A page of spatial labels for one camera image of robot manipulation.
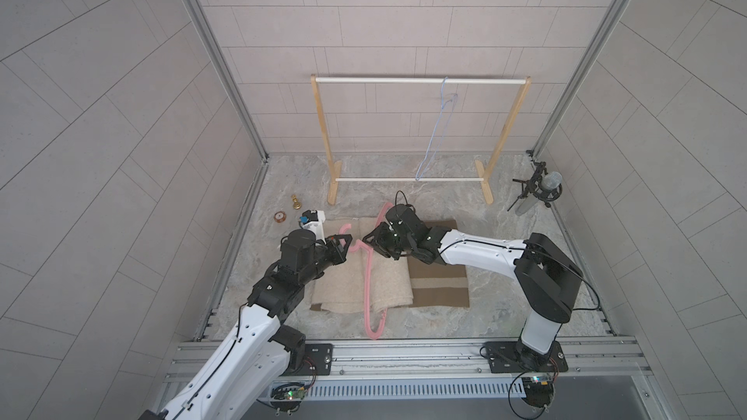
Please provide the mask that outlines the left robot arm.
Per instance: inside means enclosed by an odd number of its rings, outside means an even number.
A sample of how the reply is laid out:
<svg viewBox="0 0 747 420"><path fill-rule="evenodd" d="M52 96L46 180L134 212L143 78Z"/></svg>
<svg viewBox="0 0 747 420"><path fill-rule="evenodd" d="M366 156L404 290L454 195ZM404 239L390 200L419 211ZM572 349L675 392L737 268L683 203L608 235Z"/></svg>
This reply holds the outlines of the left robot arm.
<svg viewBox="0 0 747 420"><path fill-rule="evenodd" d="M305 296L305 285L343 264L353 238L319 238L295 229L280 244L280 259L239 309L235 328L193 379L158 412L142 419L240 419L293 364L303 363L305 336L283 327Z"/></svg>

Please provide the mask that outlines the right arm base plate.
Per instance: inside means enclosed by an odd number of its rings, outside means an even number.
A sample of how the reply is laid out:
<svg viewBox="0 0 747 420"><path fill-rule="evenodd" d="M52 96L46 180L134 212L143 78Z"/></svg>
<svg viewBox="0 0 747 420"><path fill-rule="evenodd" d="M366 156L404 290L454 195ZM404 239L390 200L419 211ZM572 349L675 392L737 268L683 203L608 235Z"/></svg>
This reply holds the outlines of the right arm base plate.
<svg viewBox="0 0 747 420"><path fill-rule="evenodd" d="M547 354L540 354L517 341L487 341L480 355L492 373L567 373L568 363L555 340Z"/></svg>

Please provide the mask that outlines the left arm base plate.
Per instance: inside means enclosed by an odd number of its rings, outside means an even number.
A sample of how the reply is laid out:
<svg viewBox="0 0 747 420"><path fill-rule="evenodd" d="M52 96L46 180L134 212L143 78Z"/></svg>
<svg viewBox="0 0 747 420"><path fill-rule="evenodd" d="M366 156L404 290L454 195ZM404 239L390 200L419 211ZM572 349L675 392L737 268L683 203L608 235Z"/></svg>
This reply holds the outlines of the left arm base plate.
<svg viewBox="0 0 747 420"><path fill-rule="evenodd" d="M290 362L284 376L327 376L331 373L335 346L330 343L305 344L290 352Z"/></svg>

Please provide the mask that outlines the beige wool scarf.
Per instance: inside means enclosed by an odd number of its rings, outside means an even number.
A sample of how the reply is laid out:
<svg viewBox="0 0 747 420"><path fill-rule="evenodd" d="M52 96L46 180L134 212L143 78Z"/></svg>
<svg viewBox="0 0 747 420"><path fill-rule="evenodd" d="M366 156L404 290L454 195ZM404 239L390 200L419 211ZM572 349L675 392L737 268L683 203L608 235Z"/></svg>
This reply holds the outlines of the beige wool scarf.
<svg viewBox="0 0 747 420"><path fill-rule="evenodd" d="M373 258L369 260L368 252L361 249L350 250L343 264L331 266L322 278L314 282L310 308L340 314L363 312L368 264L372 266L371 312L412 305L414 293L407 261L387 259L377 253L373 253Z"/></svg>

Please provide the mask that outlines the pink plastic hanger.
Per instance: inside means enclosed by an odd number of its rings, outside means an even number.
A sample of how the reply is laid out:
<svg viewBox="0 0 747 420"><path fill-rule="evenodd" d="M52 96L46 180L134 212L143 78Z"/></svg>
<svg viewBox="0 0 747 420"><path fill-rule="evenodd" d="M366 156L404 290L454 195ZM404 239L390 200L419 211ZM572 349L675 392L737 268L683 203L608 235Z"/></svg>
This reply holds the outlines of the pink plastic hanger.
<svg viewBox="0 0 747 420"><path fill-rule="evenodd" d="M338 309L344 314L361 313L366 336L383 336L389 309L395 307L393 286L383 275L387 260L372 252L362 238L350 245L344 263L342 296Z"/></svg>

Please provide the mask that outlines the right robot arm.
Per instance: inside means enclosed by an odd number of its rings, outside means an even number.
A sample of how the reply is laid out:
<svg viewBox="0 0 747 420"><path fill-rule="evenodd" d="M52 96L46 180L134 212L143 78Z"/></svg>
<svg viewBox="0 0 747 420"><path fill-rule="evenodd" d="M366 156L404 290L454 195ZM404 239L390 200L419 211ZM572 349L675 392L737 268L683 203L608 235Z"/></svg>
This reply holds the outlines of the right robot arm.
<svg viewBox="0 0 747 420"><path fill-rule="evenodd" d="M570 322L586 283L579 266L542 233L505 240L429 227L408 204L389 208L363 242L387 259L408 256L424 264L472 266L515 280L531 311L515 344L514 359L531 371L550 363L556 336Z"/></svg>

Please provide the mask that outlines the brown plaid scarf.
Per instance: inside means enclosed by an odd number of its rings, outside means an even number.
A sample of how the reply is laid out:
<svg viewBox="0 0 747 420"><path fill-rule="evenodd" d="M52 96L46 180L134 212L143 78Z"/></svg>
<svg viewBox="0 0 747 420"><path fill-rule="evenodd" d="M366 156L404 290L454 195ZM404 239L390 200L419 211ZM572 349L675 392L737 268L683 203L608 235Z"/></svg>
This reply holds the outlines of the brown plaid scarf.
<svg viewBox="0 0 747 420"><path fill-rule="evenodd" d="M412 304L410 307L469 308L470 293L465 266L424 264L408 257Z"/></svg>

